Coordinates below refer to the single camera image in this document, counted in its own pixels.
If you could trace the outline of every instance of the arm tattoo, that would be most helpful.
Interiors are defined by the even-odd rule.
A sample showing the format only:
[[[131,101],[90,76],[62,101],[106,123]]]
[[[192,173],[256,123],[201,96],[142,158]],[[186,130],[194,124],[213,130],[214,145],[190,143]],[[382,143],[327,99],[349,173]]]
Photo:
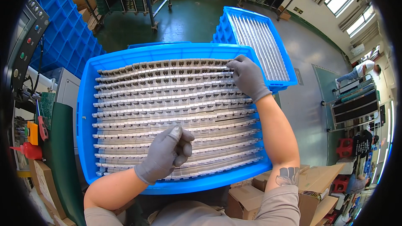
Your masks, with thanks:
[[[280,168],[279,175],[276,177],[276,183],[279,186],[298,185],[299,184],[299,168]]]

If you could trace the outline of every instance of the red screwdriver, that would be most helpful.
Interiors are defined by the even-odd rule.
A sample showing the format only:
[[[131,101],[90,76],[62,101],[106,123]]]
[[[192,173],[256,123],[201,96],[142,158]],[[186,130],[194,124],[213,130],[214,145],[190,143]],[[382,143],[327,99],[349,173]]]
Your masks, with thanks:
[[[45,126],[45,123],[43,122],[43,116],[41,116],[41,113],[39,111],[39,103],[38,100],[36,100],[36,106],[38,107],[38,122],[39,122],[39,133],[41,135],[41,138],[44,142],[46,142],[49,139],[49,134],[48,130]]]

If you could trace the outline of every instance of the exit sign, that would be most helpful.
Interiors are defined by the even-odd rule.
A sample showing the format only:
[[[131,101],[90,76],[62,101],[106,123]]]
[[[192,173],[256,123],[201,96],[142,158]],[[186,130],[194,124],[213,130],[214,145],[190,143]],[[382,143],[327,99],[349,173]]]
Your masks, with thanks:
[[[299,8],[297,8],[297,7],[295,7],[293,10],[294,10],[295,12],[299,13],[299,14],[302,14],[302,13],[303,13],[303,11],[300,10]]]

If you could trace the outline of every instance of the plastic stool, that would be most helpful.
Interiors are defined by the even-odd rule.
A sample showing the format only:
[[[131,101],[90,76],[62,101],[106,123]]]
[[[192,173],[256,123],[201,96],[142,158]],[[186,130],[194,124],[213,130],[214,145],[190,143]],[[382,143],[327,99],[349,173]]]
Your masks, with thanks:
[[[343,193],[346,191],[346,188],[348,186],[349,183],[349,177],[346,175],[338,175],[335,180],[334,180],[334,184],[335,184],[335,188],[333,193]]]
[[[353,139],[343,138],[339,139],[338,148],[336,149],[336,153],[340,158],[345,158],[352,156],[353,150]]]
[[[329,222],[326,225],[330,225],[333,224],[335,222],[335,218],[338,215],[338,212],[334,210],[334,212],[332,212],[332,214],[326,214],[324,216],[324,218],[328,219]]]

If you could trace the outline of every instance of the gray work glove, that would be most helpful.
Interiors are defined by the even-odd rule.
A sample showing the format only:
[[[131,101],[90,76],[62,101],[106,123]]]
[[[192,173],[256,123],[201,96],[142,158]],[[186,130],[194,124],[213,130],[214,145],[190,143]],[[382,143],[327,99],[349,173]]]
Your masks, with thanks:
[[[175,167],[185,163],[193,151],[190,141],[194,136],[181,126],[169,128],[158,134],[151,143],[148,156],[134,166],[138,178],[154,185],[156,180],[170,175]]]
[[[259,99],[272,93],[264,83],[261,68],[246,56],[239,55],[226,66],[234,69],[234,83],[243,93],[253,99],[253,103],[257,103]]]

